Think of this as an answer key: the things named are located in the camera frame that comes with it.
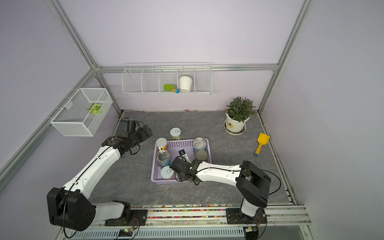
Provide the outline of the tall yellow orange can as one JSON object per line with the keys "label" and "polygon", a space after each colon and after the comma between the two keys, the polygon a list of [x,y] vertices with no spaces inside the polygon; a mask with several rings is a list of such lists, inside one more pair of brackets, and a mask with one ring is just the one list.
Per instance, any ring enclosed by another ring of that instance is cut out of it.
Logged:
{"label": "tall yellow orange can", "polygon": [[168,149],[168,141],[166,138],[158,138],[156,140],[156,149],[157,151],[167,150]]}

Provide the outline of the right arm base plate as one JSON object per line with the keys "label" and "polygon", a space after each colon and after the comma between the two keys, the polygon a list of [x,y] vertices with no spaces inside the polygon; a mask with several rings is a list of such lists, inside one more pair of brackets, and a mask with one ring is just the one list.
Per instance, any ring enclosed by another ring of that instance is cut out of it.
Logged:
{"label": "right arm base plate", "polygon": [[258,208],[253,217],[242,213],[240,208],[228,208],[226,209],[226,218],[228,225],[259,225],[267,223],[266,213],[263,208]]}

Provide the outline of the green toy in side basket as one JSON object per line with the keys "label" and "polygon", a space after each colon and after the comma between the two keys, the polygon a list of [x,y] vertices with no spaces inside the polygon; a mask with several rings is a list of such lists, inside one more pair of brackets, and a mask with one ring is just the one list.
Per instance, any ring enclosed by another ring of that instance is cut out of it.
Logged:
{"label": "green toy in side basket", "polygon": [[89,114],[102,115],[106,112],[106,108],[103,105],[92,103],[91,107],[87,109]]}

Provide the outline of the blue Progresso soup can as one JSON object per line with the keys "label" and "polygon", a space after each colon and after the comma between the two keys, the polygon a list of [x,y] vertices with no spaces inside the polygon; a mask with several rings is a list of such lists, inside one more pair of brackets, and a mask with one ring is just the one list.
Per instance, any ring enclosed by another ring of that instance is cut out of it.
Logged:
{"label": "blue Progresso soup can", "polygon": [[156,162],[163,168],[171,165],[171,154],[168,150],[159,150],[156,153]]}

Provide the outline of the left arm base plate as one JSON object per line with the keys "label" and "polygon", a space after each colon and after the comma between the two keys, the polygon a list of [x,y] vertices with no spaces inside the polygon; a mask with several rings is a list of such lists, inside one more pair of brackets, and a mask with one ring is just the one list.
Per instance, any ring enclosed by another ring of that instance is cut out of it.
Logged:
{"label": "left arm base plate", "polygon": [[128,210],[118,219],[110,219],[105,221],[106,227],[132,226],[141,227],[146,224],[148,210]]}

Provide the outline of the potted green plant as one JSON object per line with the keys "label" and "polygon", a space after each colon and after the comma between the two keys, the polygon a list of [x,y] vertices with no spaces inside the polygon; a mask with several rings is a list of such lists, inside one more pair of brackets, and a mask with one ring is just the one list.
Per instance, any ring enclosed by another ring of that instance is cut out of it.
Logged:
{"label": "potted green plant", "polygon": [[246,131],[246,123],[257,112],[256,106],[248,98],[234,98],[226,109],[225,130],[231,135],[241,135]]}

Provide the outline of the yellow toy shovel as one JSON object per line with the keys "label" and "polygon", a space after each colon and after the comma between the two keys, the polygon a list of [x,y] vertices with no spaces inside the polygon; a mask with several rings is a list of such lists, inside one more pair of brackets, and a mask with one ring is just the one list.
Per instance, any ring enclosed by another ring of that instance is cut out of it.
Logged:
{"label": "yellow toy shovel", "polygon": [[258,137],[258,147],[255,151],[255,156],[259,156],[260,153],[261,153],[261,149],[262,149],[262,146],[268,144],[270,140],[270,136],[264,134],[264,133],[260,133],[259,137]]}

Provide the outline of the small pink label can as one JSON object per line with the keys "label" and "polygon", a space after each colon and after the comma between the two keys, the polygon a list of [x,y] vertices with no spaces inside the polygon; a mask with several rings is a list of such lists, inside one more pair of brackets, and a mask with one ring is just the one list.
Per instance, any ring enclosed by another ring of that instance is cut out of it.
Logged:
{"label": "small pink label can", "polygon": [[174,170],[170,166],[165,166],[161,169],[161,177],[164,180],[171,179],[174,176]]}

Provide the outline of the dark navy tomato can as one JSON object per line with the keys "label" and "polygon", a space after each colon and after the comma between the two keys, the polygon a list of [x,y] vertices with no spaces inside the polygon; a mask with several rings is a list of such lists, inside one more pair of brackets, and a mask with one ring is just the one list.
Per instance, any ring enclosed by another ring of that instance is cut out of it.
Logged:
{"label": "dark navy tomato can", "polygon": [[205,162],[208,159],[209,155],[206,150],[198,150],[195,154],[195,158],[197,161]]}

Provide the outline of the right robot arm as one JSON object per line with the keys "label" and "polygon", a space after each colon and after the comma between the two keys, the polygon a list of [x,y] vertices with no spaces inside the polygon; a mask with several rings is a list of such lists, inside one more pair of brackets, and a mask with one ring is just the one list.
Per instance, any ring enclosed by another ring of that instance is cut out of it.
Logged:
{"label": "right robot arm", "polygon": [[236,187],[243,196],[240,217],[249,221],[256,217],[258,210],[267,207],[269,195],[273,194],[270,192],[270,175],[275,174],[258,168],[250,161],[224,166],[198,160],[189,163],[183,157],[177,157],[170,168],[179,182],[188,181],[196,186],[201,182],[215,182]]}

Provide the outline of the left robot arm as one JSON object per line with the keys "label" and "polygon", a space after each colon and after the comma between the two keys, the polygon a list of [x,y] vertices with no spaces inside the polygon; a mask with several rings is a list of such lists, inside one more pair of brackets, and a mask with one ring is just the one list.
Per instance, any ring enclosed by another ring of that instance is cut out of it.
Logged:
{"label": "left robot arm", "polygon": [[49,221],[54,226],[84,231],[90,225],[128,224],[132,220],[131,205],[124,201],[91,204],[89,197],[106,171],[132,149],[152,136],[147,125],[129,121],[126,131],[107,138],[93,159],[61,188],[52,188],[47,194]]}

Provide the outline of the small green label can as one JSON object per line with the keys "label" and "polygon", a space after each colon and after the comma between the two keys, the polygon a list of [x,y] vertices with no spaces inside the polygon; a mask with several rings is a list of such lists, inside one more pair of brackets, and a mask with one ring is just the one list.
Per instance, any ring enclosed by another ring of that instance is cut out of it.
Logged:
{"label": "small green label can", "polygon": [[172,140],[174,140],[174,141],[182,139],[182,131],[180,128],[172,128],[170,130],[170,135],[171,135]]}

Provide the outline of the blue orange soup can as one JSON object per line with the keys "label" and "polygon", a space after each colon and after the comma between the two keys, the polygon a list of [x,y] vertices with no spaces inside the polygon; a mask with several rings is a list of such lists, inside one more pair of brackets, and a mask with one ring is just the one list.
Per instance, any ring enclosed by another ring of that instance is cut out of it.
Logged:
{"label": "blue orange soup can", "polygon": [[193,150],[194,154],[196,154],[200,150],[206,150],[207,149],[207,141],[204,138],[195,138],[193,140]]}

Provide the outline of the aluminium mounting rail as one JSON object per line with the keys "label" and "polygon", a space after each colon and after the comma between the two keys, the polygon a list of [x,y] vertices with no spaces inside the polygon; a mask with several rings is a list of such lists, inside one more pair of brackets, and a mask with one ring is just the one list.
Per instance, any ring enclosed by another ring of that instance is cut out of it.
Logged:
{"label": "aluminium mounting rail", "polygon": [[[217,227],[229,226],[227,224],[226,209],[240,208],[236,205],[189,205],[189,206],[144,206],[142,208],[131,208],[132,210],[148,210],[147,221],[141,227],[154,228],[176,228],[182,227]],[[269,226],[311,226],[312,222],[304,206],[294,205],[271,205],[264,208],[267,225]],[[106,220],[94,220],[87,223],[82,230],[92,227],[106,227]]]}

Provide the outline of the green toy scoop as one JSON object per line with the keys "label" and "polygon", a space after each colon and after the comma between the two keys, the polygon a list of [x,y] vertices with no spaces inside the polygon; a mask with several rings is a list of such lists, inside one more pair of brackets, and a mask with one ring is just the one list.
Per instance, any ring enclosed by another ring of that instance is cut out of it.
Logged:
{"label": "green toy scoop", "polygon": [[174,85],[171,85],[171,84],[164,85],[164,91],[165,92],[174,92],[177,94],[180,92],[179,89],[177,89]]}

